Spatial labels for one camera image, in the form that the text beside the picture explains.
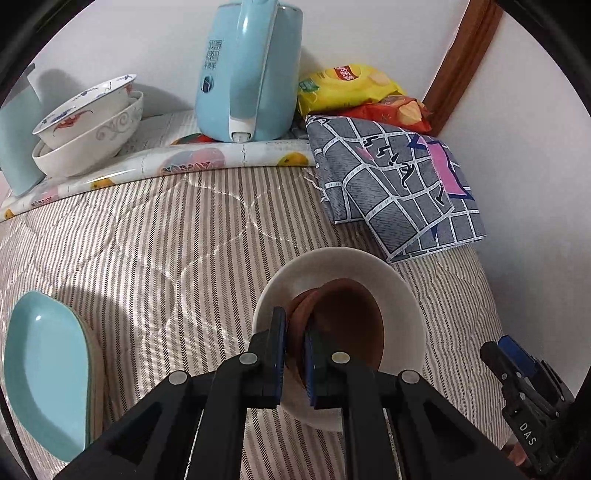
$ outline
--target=potato chip bag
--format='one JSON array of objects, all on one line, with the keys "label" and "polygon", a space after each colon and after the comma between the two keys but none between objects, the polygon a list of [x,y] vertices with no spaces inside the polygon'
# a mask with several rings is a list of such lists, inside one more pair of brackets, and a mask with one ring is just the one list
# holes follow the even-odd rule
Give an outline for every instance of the potato chip bag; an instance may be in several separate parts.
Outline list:
[{"label": "potato chip bag", "polygon": [[427,117],[431,112],[416,98],[404,95],[389,95],[378,103],[359,105],[354,108],[331,112],[331,115],[363,118],[382,124],[395,125],[419,134],[431,131]]},{"label": "potato chip bag", "polygon": [[297,107],[305,117],[375,103],[388,95],[405,95],[396,82],[378,69],[362,63],[343,65],[310,75],[298,85]]}]

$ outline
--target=cloth napkin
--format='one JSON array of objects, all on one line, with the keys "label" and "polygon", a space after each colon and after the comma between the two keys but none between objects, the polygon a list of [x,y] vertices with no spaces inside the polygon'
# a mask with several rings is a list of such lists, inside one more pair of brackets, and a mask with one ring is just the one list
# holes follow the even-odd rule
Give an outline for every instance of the cloth napkin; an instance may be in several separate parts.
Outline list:
[{"label": "cloth napkin", "polygon": [[462,170],[440,140],[340,116],[309,115],[306,125],[330,220],[364,220],[388,262],[486,236]]}]

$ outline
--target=light blue dish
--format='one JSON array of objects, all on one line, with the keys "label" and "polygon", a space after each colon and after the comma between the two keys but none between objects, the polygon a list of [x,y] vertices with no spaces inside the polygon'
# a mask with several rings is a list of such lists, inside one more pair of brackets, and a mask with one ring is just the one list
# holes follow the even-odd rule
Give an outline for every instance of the light blue dish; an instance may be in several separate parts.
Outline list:
[{"label": "light blue dish", "polygon": [[90,358],[68,307],[37,291],[18,300],[8,324],[4,375],[12,409],[36,441],[65,462],[84,450]]}]

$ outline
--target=white bowl with blue pattern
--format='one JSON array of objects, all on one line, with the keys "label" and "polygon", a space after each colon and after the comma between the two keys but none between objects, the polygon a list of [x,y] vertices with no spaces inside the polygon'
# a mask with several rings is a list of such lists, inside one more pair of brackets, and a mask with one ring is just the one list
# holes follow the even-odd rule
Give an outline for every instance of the white bowl with blue pattern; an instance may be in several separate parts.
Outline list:
[{"label": "white bowl with blue pattern", "polygon": [[127,107],[135,77],[123,75],[79,93],[41,120],[33,135],[55,150],[92,130]]}]

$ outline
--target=wooden door frame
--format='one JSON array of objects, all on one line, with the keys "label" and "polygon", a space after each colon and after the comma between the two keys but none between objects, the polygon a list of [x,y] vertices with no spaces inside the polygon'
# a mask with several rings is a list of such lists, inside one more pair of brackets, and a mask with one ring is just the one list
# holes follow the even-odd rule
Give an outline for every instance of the wooden door frame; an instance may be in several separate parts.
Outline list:
[{"label": "wooden door frame", "polygon": [[494,0],[470,0],[456,38],[423,102],[432,115],[430,135],[438,135],[464,95],[488,50],[503,9]]}]

